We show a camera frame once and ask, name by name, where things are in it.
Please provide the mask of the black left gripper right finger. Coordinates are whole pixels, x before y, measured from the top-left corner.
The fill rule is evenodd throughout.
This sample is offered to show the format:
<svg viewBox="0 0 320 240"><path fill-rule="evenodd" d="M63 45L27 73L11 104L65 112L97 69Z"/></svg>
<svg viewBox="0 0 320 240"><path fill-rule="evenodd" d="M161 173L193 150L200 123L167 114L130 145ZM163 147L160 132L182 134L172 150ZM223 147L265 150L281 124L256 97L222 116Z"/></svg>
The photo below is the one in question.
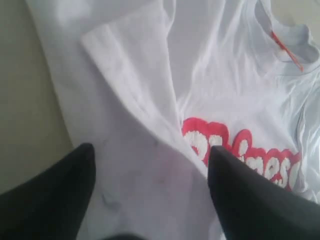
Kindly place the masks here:
<svg viewBox="0 0 320 240"><path fill-rule="evenodd" d="M268 181L223 146L208 160L210 196L228 240L318 240L320 206Z"/></svg>

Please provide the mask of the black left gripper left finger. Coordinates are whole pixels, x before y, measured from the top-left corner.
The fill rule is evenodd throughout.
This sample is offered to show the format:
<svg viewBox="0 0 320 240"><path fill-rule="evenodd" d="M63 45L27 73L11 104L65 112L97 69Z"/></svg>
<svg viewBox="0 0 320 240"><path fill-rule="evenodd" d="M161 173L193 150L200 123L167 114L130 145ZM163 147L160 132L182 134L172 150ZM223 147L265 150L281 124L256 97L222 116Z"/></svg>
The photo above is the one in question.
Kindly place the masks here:
<svg viewBox="0 0 320 240"><path fill-rule="evenodd" d="M96 182L95 150L83 143L0 195L2 240L74 240Z"/></svg>

